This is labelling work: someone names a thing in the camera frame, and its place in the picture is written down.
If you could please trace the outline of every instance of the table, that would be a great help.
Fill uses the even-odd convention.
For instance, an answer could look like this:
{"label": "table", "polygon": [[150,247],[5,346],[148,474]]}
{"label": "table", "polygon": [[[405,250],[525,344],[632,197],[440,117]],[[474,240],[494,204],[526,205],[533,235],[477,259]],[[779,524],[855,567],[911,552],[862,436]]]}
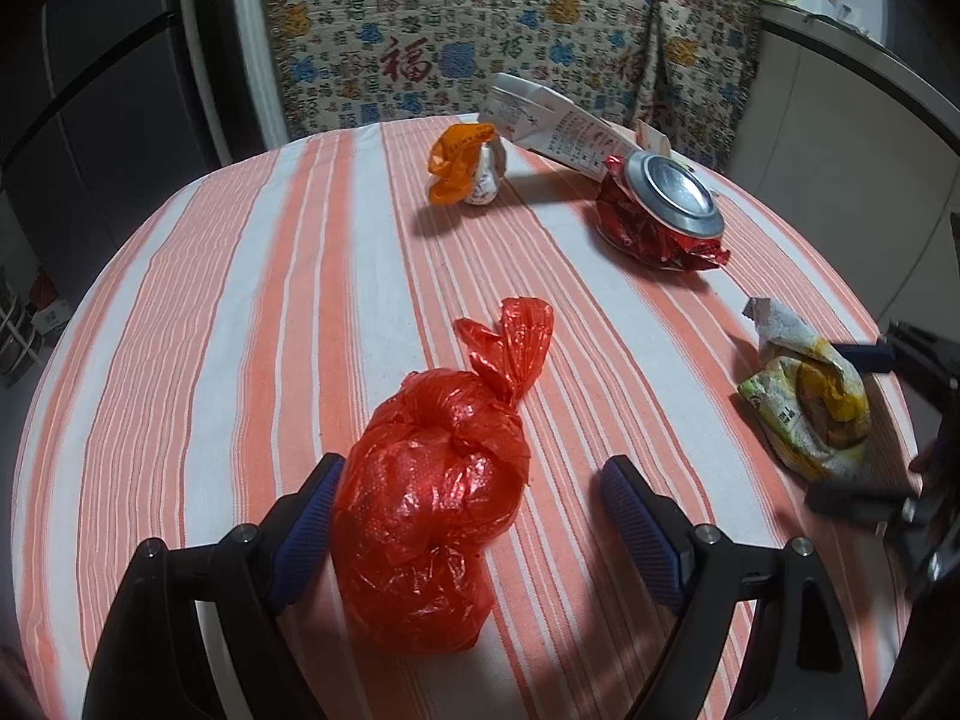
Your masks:
{"label": "table", "polygon": [[[52,720],[80,716],[141,539],[210,543],[257,522],[323,452],[346,453],[407,372],[466,368],[450,323],[490,322],[508,295],[546,299],[557,321],[520,406],[530,485],[488,551],[496,608],[472,651],[384,655],[349,635],[327,565],[281,627],[331,718],[622,717],[672,618],[597,509],[594,474],[620,452],[736,541],[810,536],[875,702],[905,628],[899,573],[872,539],[805,511],[734,392],[757,367],[749,295],[836,340],[872,341],[870,316],[800,235],[698,166],[728,225],[723,271],[662,274],[613,251],[592,229],[595,185],[515,148],[493,206],[427,207],[426,154],[452,121],[328,132],[203,177],[85,298],[37,389],[14,482],[17,614]],[[872,472],[902,478],[916,451],[904,399],[892,378],[867,385]],[[707,717],[723,713],[750,618],[741,604]],[[205,626],[215,642],[215,619]]]}

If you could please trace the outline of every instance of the crumpled orange plastic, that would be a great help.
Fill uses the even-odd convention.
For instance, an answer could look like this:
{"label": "crumpled orange plastic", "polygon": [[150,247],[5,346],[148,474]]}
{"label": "crumpled orange plastic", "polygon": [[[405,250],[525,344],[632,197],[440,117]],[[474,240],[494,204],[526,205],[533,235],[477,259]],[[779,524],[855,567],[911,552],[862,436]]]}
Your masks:
{"label": "crumpled orange plastic", "polygon": [[530,448],[515,407],[544,367],[553,308],[507,298],[500,326],[457,319],[475,372],[410,373],[347,458],[330,553],[347,615],[386,649],[469,649],[493,608],[482,550],[520,508]]}
{"label": "crumpled orange plastic", "polygon": [[430,202],[459,202],[473,188],[473,174],[480,164],[480,146],[491,141],[492,124],[451,124],[430,149],[426,169],[437,180],[430,185]]}

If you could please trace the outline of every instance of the crushed soda can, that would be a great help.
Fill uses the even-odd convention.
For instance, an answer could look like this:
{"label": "crushed soda can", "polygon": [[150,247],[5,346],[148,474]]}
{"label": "crushed soda can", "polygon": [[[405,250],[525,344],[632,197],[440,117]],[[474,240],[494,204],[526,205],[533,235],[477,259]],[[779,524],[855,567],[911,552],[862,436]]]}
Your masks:
{"label": "crushed soda can", "polygon": [[727,264],[720,210],[683,165],[649,151],[608,156],[604,165],[597,230],[611,244],[666,271],[708,271]]}

